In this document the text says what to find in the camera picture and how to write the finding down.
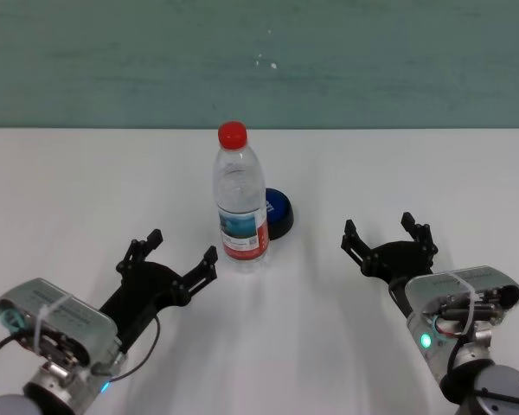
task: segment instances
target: red bottle cap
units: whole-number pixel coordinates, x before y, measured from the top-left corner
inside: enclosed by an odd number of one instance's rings
[[[219,143],[225,150],[238,150],[247,143],[246,126],[238,121],[229,121],[217,131]]]

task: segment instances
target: green led light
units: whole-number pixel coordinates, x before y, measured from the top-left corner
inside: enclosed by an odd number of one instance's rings
[[[433,342],[433,340],[431,339],[431,336],[428,335],[427,333],[423,333],[423,335],[421,335],[421,347],[422,348],[430,348],[432,342]]]

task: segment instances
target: white cable tie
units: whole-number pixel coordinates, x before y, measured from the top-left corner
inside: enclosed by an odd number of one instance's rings
[[[463,278],[461,278],[458,274],[451,271],[447,272],[447,274],[450,277],[457,279],[461,284],[463,284],[467,288],[467,290],[469,290],[469,315],[467,316],[467,322],[465,323],[464,331],[461,333],[462,335],[466,335],[469,331],[469,328],[471,327],[471,324],[473,323],[473,317],[475,316],[475,302],[480,298],[473,286],[469,284],[467,281],[465,281]]]
[[[33,339],[33,351],[35,354],[39,354],[40,348],[39,343],[41,340],[42,322],[48,318],[50,314],[56,311],[62,304],[64,304],[73,294],[67,293],[65,296],[58,298],[56,301],[51,303],[49,306],[43,304],[38,310],[38,316],[36,317],[35,324],[35,338]]]

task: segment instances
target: green wall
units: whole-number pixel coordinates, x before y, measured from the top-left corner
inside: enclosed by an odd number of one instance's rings
[[[228,118],[519,127],[519,0],[0,0],[0,126]]]

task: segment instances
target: blue bottle cap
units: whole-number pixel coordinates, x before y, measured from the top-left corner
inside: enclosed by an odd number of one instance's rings
[[[288,197],[274,188],[266,189],[266,200],[269,240],[275,240],[291,230],[294,213]]]

